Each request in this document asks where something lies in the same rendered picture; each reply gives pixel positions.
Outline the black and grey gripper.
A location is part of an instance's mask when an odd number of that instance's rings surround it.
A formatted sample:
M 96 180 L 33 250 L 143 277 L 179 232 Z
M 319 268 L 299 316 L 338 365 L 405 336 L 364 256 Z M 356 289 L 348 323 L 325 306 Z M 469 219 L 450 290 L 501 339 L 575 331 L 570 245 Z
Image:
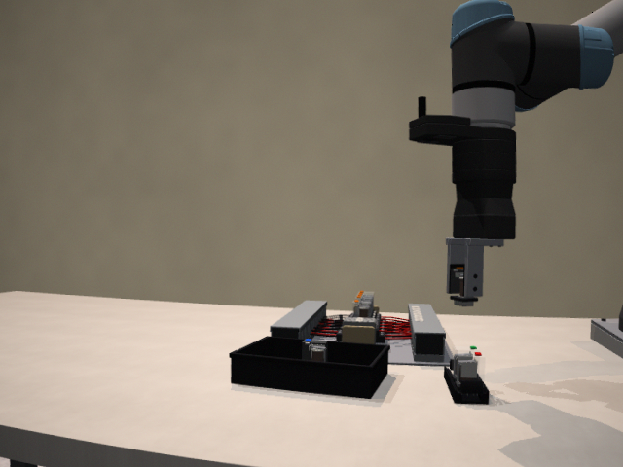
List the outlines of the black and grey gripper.
M 463 268 L 463 296 L 482 297 L 484 246 L 516 238 L 515 124 L 514 91 L 491 87 L 454 92 L 452 116 L 426 115 L 421 96 L 419 117 L 409 122 L 409 140 L 452 146 L 457 203 L 453 238 L 446 238 L 448 294 L 451 269 Z

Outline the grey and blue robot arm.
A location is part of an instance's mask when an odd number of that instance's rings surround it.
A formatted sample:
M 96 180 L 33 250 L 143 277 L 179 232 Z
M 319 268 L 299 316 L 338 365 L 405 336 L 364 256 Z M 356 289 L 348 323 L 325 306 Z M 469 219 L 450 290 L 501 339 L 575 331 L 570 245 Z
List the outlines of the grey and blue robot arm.
M 568 88 L 605 84 L 623 53 L 623 0 L 573 25 L 515 21 L 504 1 L 468 1 L 453 12 L 450 48 L 452 94 L 512 89 L 515 112 L 529 111 Z

